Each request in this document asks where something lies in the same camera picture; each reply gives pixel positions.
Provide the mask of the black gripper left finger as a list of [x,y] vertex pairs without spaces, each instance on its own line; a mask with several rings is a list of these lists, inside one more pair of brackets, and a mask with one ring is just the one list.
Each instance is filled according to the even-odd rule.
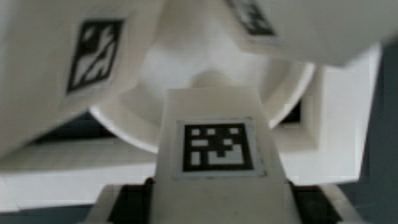
[[150,224],[155,180],[107,185],[86,220],[79,224]]

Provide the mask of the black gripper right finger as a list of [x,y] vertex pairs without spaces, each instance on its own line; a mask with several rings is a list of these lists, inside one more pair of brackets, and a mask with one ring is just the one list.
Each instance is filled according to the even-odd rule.
[[290,184],[290,189],[302,224],[372,224],[334,184]]

